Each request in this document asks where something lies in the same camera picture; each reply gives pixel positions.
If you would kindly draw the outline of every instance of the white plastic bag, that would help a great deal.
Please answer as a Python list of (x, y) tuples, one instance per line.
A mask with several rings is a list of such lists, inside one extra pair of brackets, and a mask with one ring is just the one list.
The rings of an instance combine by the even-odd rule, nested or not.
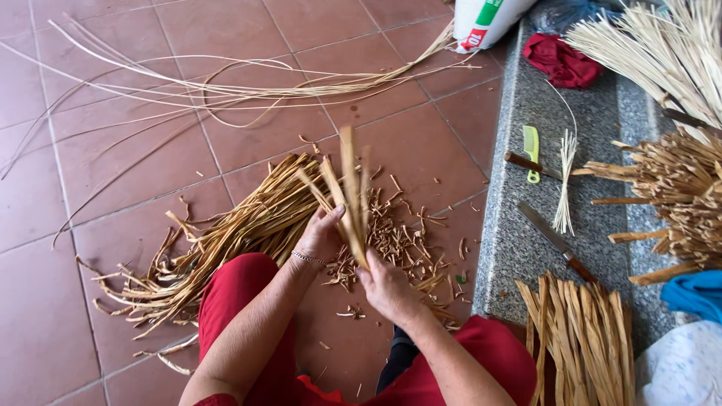
[(536, 0), (456, 0), (456, 52), (491, 48)]

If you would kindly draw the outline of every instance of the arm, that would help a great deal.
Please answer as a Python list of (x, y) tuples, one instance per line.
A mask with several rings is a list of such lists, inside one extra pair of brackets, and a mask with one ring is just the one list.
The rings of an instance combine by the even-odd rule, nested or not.
[[(295, 250), (330, 261), (340, 246), (335, 225), (343, 217), (344, 208), (324, 214), (320, 209), (314, 214)], [(291, 256), (213, 342), (186, 385), (180, 404), (190, 406), (212, 394), (228, 393), (241, 405), (321, 269), (321, 264)]]
[(371, 306), (401, 327), (419, 348), (434, 373), (447, 405), (509, 405), (514, 402), (484, 367), (434, 317), (406, 275), (366, 253), (371, 270), (357, 269)]

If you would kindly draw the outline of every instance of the red cloth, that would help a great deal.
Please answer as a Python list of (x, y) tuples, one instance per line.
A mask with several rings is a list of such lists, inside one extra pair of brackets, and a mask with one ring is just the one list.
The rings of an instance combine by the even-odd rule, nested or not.
[(522, 51), (529, 63), (549, 75), (555, 87), (584, 88), (592, 84), (604, 67), (572, 49), (558, 35), (534, 34)]
[[(231, 319), (271, 282), (277, 271), (276, 263), (264, 254), (238, 256), (216, 271), (206, 287), (198, 316), (201, 360)], [(295, 378), (293, 334), (292, 320), (243, 405), (349, 405), (329, 400), (329, 397), (324, 399), (318, 394), (318, 388), (309, 389)], [(509, 329), (498, 321), (473, 316), (454, 337), (494, 376), (517, 405), (529, 406), (536, 386), (536, 366)], [(409, 369), (363, 405), (443, 404), (436, 379), (424, 356), (419, 354)], [(232, 397), (216, 394), (196, 406), (237, 404)]]

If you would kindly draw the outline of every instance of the wooden knife handle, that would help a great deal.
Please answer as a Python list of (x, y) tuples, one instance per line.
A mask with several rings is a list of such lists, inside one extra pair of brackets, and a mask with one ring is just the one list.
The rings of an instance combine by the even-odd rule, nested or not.
[(577, 272), (577, 275), (579, 275), (584, 282), (589, 283), (595, 283), (598, 282), (598, 280), (589, 272), (589, 269), (586, 269), (584, 265), (579, 262), (578, 259), (572, 258), (567, 263), (567, 268), (574, 269)]
[(526, 168), (536, 172), (542, 172), (544, 170), (544, 167), (540, 164), (532, 162), (525, 157), (517, 155), (511, 151), (506, 152), (506, 154), (504, 155), (504, 160), (506, 162), (513, 163), (514, 165), (521, 166), (522, 168)]
[(693, 127), (702, 127), (706, 128), (710, 125), (705, 123), (704, 121), (694, 118), (690, 116), (689, 114), (685, 114), (681, 111), (673, 110), (671, 108), (665, 108), (662, 110), (662, 116), (665, 116), (667, 118), (671, 118), (672, 120), (679, 121), (680, 123), (684, 123), (688, 126)]

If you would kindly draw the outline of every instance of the woman's right hand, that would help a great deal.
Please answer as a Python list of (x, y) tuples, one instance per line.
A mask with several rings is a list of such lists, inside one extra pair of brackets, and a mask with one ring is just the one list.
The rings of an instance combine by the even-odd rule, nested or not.
[(422, 293), (411, 289), (401, 269), (383, 261), (372, 248), (366, 251), (366, 260), (371, 269), (357, 268), (356, 275), (366, 290), (368, 303), (382, 316), (406, 329), (410, 321), (430, 313), (420, 300)]

